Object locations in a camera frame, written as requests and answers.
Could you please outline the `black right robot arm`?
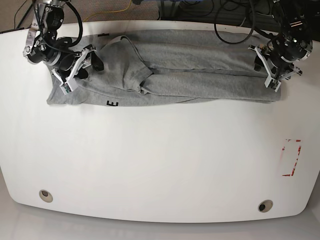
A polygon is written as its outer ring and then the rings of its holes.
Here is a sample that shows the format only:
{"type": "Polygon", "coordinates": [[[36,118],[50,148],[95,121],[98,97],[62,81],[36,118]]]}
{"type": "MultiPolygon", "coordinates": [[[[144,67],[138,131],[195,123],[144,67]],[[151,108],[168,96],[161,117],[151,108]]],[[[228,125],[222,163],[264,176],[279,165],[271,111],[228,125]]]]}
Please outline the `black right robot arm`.
{"type": "Polygon", "coordinates": [[[97,72],[104,70],[104,64],[91,44],[82,50],[72,50],[82,40],[83,23],[69,0],[43,0],[40,3],[33,0],[31,9],[34,17],[23,50],[23,56],[30,63],[46,64],[67,93],[77,88],[76,79],[89,76],[86,68],[92,67],[97,72]],[[79,31],[75,40],[71,37],[58,38],[58,29],[65,18],[64,6],[68,6],[77,19],[79,31]]]}

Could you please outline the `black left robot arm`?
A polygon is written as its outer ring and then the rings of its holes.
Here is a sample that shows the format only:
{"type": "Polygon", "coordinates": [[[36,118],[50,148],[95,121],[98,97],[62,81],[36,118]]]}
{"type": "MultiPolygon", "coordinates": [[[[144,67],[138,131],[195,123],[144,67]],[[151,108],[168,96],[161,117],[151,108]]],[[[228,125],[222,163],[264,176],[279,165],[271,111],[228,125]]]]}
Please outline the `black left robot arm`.
{"type": "Polygon", "coordinates": [[[266,88],[278,91],[282,80],[289,80],[292,75],[302,75],[295,62],[307,59],[313,50],[312,28],[320,12],[318,0],[270,0],[270,13],[279,24],[279,32],[266,33],[256,26],[256,8],[254,1],[248,1],[245,17],[251,24],[250,33],[242,42],[246,42],[253,32],[268,39],[267,44],[250,45],[256,53],[254,69],[259,72],[264,68],[267,77],[266,88]]]}

